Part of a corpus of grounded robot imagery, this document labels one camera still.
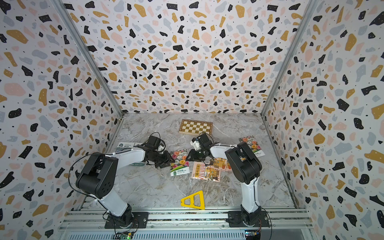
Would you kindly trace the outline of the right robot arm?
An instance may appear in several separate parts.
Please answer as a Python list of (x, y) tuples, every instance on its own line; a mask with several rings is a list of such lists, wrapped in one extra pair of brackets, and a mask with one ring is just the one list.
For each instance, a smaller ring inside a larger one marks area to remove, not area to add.
[(259, 223), (262, 207), (258, 196), (258, 181), (262, 164), (249, 145), (245, 142), (237, 145), (214, 143), (206, 133), (193, 138), (191, 145), (193, 149), (189, 152), (189, 158), (201, 161), (207, 157), (227, 160), (236, 179), (241, 183), (242, 204), (240, 216), (228, 219), (228, 222), (231, 224), (244, 224), (249, 227)]

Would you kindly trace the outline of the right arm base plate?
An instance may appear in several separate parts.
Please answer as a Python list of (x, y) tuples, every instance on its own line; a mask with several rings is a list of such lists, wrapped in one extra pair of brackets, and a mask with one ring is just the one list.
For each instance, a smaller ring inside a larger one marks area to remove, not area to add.
[(248, 214), (246, 211), (229, 211), (226, 222), (231, 228), (270, 227), (266, 211), (256, 211), (252, 214)]

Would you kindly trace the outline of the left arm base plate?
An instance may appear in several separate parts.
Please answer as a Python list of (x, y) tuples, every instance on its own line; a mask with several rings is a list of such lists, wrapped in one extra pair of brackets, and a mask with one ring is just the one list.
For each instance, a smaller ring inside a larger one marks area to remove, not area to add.
[(121, 217), (108, 214), (105, 229), (129, 230), (145, 229), (149, 218), (148, 212), (128, 212)]

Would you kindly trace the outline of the lavender seed packet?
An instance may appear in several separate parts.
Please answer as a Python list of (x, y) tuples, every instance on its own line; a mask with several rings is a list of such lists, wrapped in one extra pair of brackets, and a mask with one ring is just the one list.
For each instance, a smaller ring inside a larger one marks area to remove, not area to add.
[(135, 166), (135, 167), (143, 167), (145, 166), (147, 163), (133, 163), (131, 164), (132, 166)]
[(120, 142), (116, 148), (116, 152), (128, 151), (135, 146), (135, 143)]

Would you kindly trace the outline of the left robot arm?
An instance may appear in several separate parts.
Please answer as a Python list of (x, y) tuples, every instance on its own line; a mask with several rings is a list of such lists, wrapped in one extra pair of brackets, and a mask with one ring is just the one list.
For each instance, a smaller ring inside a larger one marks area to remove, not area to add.
[(96, 199), (106, 209), (107, 224), (112, 228), (143, 228), (143, 224), (135, 219), (132, 207), (115, 190), (116, 174), (118, 170), (136, 163), (168, 167), (172, 157), (166, 150), (166, 143), (151, 135), (144, 143), (119, 152), (95, 152), (87, 157), (89, 159), (78, 174), (73, 190)]

